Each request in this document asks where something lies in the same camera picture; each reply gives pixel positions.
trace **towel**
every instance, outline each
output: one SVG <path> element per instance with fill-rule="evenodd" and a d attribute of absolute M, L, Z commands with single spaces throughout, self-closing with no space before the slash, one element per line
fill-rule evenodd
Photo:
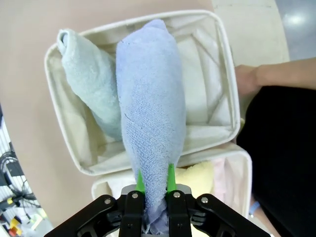
<path fill-rule="evenodd" d="M 146 233 L 168 233 L 168 164 L 177 164 L 186 135 L 182 67 L 177 44 L 162 20 L 153 20 L 117 45 L 122 136 L 145 185 Z"/>
<path fill-rule="evenodd" d="M 91 109 L 100 128 L 121 140 L 114 59 L 72 30 L 60 30 L 57 46 L 73 92 Z"/>
<path fill-rule="evenodd" d="M 177 184 L 184 184 L 191 188 L 193 197 L 197 198 L 202 194 L 212 194 L 215 185 L 215 166 L 214 161 L 204 161 L 187 169 L 176 168 L 175 176 Z M 115 179 L 108 181 L 112 196 L 118 199 L 123 187 L 135 184 L 135 179 L 132 174 L 122 177 L 122 179 Z M 193 237 L 207 237 L 201 231 L 198 231 L 192 226 Z"/>
<path fill-rule="evenodd" d="M 225 160 L 226 158 L 218 158 L 213 160 L 214 165 L 214 187 L 213 195 L 216 196 L 220 201 L 225 202 L 226 194 L 226 174 L 225 172 Z"/>
<path fill-rule="evenodd" d="M 206 125 L 208 122 L 207 96 L 197 42 L 193 37 L 178 43 L 183 65 L 183 84 L 186 96 L 187 125 Z"/>

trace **white basket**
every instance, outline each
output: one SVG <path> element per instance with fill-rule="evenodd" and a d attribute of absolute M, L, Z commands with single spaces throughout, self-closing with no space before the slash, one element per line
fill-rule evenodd
<path fill-rule="evenodd" d="M 182 157 L 178 166 L 186 167 L 202 161 L 211 161 L 219 158 L 225 158 L 226 193 L 224 202 L 236 212 L 248 218 L 251 196 L 252 162 L 249 154 L 242 148 L 233 143 L 226 143 L 201 152 L 187 154 Z M 94 182 L 91 189 L 93 199 L 104 194 L 113 195 L 108 182 L 115 181 L 117 186 L 121 186 L 118 181 L 124 184 L 126 181 L 130 182 L 133 180 L 133 177 L 134 174 L 132 170 L 100 176 L 100 178 Z M 118 232 L 113 233 L 111 236 L 117 237 Z"/>
<path fill-rule="evenodd" d="M 164 20 L 176 38 L 183 62 L 187 110 L 193 112 L 187 116 L 183 155 L 232 140 L 240 127 L 236 78 L 223 23 L 214 13 L 166 12 L 101 26 L 82 35 L 115 56 L 117 42 L 156 18 Z M 67 84 L 56 44 L 46 54 L 45 71 L 58 122 L 76 167 L 88 175 L 130 169 L 122 142 L 114 142 L 101 131 L 89 108 Z"/>

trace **rolled towel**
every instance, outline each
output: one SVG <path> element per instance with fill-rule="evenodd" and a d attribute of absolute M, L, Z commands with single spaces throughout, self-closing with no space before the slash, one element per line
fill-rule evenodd
<path fill-rule="evenodd" d="M 57 45 L 73 92 L 91 109 L 100 128 L 121 140 L 114 59 L 73 30 L 60 30 Z"/>
<path fill-rule="evenodd" d="M 165 234 L 168 164 L 183 149 L 186 109 L 177 44 L 162 20 L 118 43 L 117 82 L 123 142 L 145 185 L 146 232 Z"/>
<path fill-rule="evenodd" d="M 192 191 L 192 196 L 195 198 L 198 198 L 202 194 L 211 194 L 215 185 L 214 168 L 215 166 L 213 165 L 213 161 L 204 161 L 202 163 L 195 164 L 194 166 L 191 166 L 187 169 L 176 168 L 176 183 L 189 186 Z M 132 174 L 124 175 L 124 177 L 122 177 L 121 179 L 108 181 L 112 196 L 116 199 L 120 197 L 122 188 L 131 184 L 136 184 Z M 207 237 L 208 235 L 198 231 L 192 226 L 192 236 Z"/>

